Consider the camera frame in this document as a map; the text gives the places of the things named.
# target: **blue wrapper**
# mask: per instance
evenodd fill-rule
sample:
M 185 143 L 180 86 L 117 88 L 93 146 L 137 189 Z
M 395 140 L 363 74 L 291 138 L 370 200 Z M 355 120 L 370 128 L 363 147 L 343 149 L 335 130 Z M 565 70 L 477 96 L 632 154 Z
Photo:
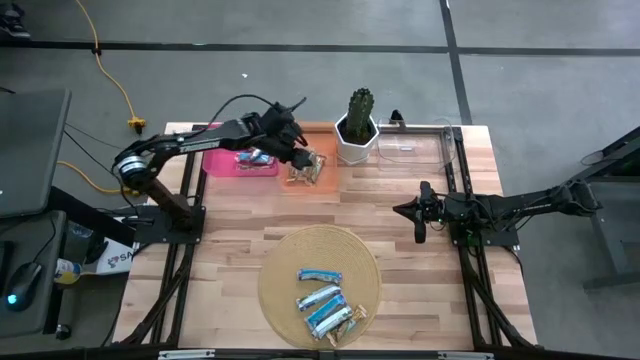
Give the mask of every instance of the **blue wrapper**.
M 298 280 L 319 280 L 340 285 L 342 274 L 337 271 L 300 269 L 298 270 Z
M 336 285 L 327 285 L 320 290 L 314 291 L 313 293 L 303 297 L 302 299 L 296 300 L 296 304 L 298 304 L 298 310 L 305 311 L 313 305 L 324 301 L 333 295 L 339 294 L 341 291 L 339 286 Z
M 333 313 L 333 315 L 324 319 L 318 326 L 316 326 L 313 331 L 311 331 L 311 336 L 316 338 L 317 340 L 322 339 L 329 331 L 335 329 L 338 325 L 342 324 L 344 321 L 349 320 L 353 316 L 353 310 L 347 305 L 342 309 Z
M 338 294 L 331 298 L 331 300 L 327 301 L 326 304 L 322 305 L 318 310 L 314 311 L 313 314 L 309 315 L 304 321 L 307 323 L 309 330 L 313 331 L 313 329 L 318 326 L 324 319 L 326 319 L 331 313 L 336 310 L 340 306 L 344 306 L 347 304 L 347 300 L 344 298 L 342 294 Z

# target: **transparent lid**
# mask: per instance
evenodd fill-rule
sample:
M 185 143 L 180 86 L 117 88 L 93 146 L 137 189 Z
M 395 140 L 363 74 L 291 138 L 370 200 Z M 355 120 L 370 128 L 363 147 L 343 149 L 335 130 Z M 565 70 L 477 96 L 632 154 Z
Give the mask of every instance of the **transparent lid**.
M 451 123 L 447 120 L 436 120 L 433 126 L 443 126 L 442 135 L 381 132 L 372 154 L 378 158 L 378 168 L 381 171 L 411 173 L 440 172 L 446 164 L 455 159 L 455 142 Z

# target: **butcher block tabletop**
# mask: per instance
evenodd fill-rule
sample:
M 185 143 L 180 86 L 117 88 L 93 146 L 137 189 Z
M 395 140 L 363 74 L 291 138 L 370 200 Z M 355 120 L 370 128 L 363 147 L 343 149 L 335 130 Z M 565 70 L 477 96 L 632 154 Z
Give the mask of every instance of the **butcher block tabletop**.
M 169 123 L 166 132 L 191 131 L 193 125 Z M 311 133 L 332 126 L 303 123 Z M 474 192 L 501 194 L 489 129 L 461 128 Z M 424 136 L 425 142 L 436 141 L 428 137 Z M 316 188 L 295 187 L 295 191 L 283 185 L 282 176 L 208 177 L 203 199 L 205 229 L 191 269 L 180 347 L 291 348 L 262 314 L 258 300 L 261 264 L 285 235 L 308 225 L 333 224 L 350 229 L 365 242 L 382 275 L 382 300 L 375 320 L 345 349 L 472 349 L 458 252 L 447 229 L 437 232 L 427 227 L 426 243 L 416 244 L 413 224 L 391 210 L 419 193 L 420 180 L 446 193 L 442 166 L 403 165 L 384 155 L 380 158 L 381 154 L 374 148 L 369 160 L 355 167 L 332 164 L 329 159 L 321 177 L 335 179 Z M 424 162 L 432 162 L 427 157 Z M 179 192 L 185 159 L 171 159 L 159 175 L 174 193 Z M 453 164 L 459 176 L 457 159 Z M 286 169 L 282 165 L 280 172 Z M 194 169 L 191 193 L 198 171 L 199 165 Z M 166 244 L 154 244 L 134 258 L 114 341 L 129 335 L 155 302 L 167 249 Z M 520 333 L 535 343 L 518 263 L 500 247 L 486 248 L 486 256 L 496 302 Z M 167 307 L 164 336 L 169 332 L 174 300 Z M 482 331 L 489 339 L 486 311 L 479 299 L 478 304 Z

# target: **bottle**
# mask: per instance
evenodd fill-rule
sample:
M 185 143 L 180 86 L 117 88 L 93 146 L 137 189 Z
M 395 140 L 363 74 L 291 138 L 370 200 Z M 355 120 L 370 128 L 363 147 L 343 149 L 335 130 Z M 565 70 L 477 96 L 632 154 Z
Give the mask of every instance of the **bottle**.
M 80 279 L 82 265 L 69 260 L 58 259 L 53 281 L 58 284 L 71 285 Z

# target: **computer mouse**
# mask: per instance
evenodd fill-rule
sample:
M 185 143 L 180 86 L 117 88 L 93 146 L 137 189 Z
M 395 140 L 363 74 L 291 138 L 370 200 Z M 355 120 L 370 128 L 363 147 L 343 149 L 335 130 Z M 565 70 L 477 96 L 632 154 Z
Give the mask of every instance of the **computer mouse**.
M 42 265 L 35 262 L 22 264 L 16 269 L 7 282 L 7 309 L 23 311 L 31 305 L 41 272 Z

